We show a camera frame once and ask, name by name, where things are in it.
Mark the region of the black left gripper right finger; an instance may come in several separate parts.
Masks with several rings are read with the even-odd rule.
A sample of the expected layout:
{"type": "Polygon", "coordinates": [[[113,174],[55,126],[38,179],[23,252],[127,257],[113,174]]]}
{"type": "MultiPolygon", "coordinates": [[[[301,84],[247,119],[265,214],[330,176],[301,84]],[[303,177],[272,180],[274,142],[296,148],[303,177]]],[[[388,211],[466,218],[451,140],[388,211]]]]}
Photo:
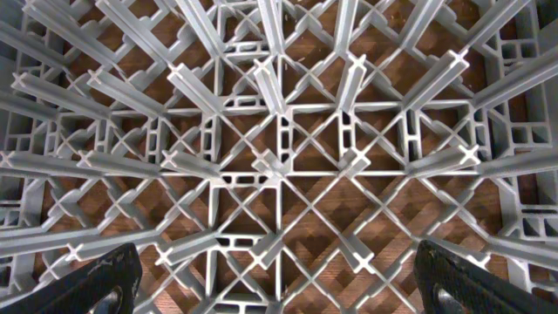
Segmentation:
{"type": "Polygon", "coordinates": [[[557,306],[490,274],[435,242],[413,264],[426,313],[556,313],[557,306]]]}

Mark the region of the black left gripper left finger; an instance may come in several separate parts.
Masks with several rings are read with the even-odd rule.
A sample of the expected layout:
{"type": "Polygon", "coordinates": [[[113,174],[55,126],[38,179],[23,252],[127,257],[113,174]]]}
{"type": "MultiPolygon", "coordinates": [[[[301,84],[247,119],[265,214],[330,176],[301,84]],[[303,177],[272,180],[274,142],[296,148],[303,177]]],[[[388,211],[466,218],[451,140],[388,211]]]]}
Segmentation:
{"type": "Polygon", "coordinates": [[[131,313],[142,267],[125,243],[87,265],[1,309],[2,313],[131,313]]]}

